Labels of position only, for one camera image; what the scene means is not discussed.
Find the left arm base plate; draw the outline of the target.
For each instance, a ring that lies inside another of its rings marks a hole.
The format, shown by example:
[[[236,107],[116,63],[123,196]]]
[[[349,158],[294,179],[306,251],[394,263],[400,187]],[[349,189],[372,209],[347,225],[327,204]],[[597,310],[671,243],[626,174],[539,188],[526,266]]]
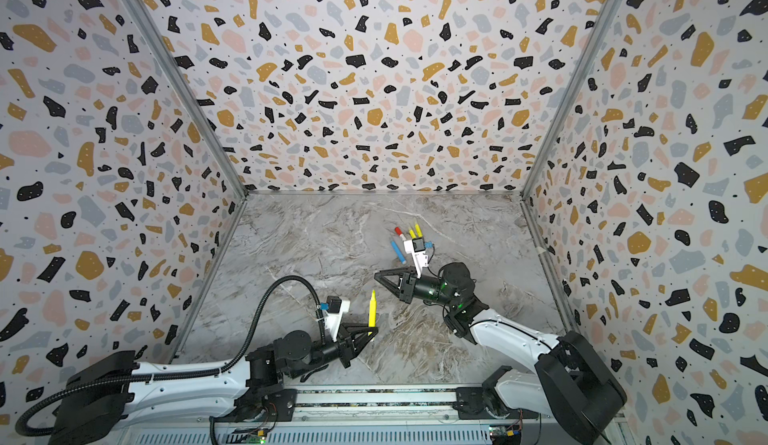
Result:
[[[271,393],[247,391],[234,402],[234,409],[216,418],[217,422],[238,423],[256,419],[268,423],[293,419],[298,391],[283,389]]]

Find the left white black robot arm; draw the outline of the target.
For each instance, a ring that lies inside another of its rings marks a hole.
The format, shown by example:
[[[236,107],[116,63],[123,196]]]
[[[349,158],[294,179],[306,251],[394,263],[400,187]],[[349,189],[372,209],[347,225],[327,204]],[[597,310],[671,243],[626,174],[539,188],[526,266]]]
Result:
[[[293,331],[239,359],[224,363],[158,365],[117,352],[72,376],[50,441],[90,444],[113,429],[147,421],[213,417],[245,422],[265,412],[287,421],[293,392],[286,379],[309,376],[334,362],[349,367],[377,335],[375,327],[342,324],[329,343]]]

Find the blue pen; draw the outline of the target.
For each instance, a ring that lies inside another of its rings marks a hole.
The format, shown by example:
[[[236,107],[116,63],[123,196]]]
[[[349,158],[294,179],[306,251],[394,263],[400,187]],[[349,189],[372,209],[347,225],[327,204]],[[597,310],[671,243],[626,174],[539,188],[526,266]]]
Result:
[[[399,245],[394,240],[391,240],[390,244],[391,244],[391,246],[392,246],[392,248],[393,248],[393,250],[394,250],[394,252],[395,252],[395,254],[397,256],[398,261],[401,264],[405,265],[407,263],[407,260],[405,258],[405,255],[401,251]]]

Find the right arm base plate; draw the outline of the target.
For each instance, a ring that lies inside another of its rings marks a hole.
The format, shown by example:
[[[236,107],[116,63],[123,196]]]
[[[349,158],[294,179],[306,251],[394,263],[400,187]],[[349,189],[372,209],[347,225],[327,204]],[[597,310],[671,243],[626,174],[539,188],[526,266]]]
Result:
[[[517,419],[520,410],[506,406],[498,394],[482,387],[459,387],[455,390],[453,409],[462,420]]]

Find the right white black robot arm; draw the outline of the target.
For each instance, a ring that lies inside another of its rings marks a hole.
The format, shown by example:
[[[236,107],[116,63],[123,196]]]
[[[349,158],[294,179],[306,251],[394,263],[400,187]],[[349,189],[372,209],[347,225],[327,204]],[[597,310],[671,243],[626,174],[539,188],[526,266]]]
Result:
[[[626,392],[583,335],[569,331],[557,336],[503,317],[476,296],[475,281],[462,262],[443,266],[437,276],[419,276],[415,268],[404,267],[379,271],[374,278],[403,303],[439,306],[453,335],[523,368],[517,373],[503,365],[481,386],[457,389],[454,408],[462,419],[503,420],[528,410],[553,417],[576,442],[592,444],[627,402]]]

